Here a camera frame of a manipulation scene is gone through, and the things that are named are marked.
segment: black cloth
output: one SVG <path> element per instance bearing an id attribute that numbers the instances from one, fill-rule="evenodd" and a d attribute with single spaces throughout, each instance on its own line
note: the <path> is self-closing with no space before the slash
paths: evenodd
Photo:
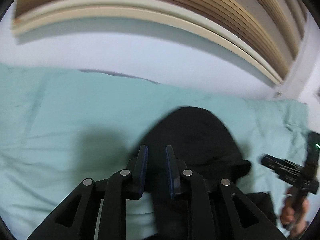
<path id="1" fill-rule="evenodd" d="M 148 147 L 145 191 L 152 196 L 158 234 L 148 239 L 187 239 L 187 202 L 169 199 L 165 147 L 172 145 L 175 157 L 205 179 L 223 178 L 236 183 L 248 174 L 251 164 L 241 152 L 223 123 L 211 112 L 196 107 L 181 107 L 160 120 L 138 143 Z M 275 224 L 276 217 L 269 194 L 248 197 Z"/>

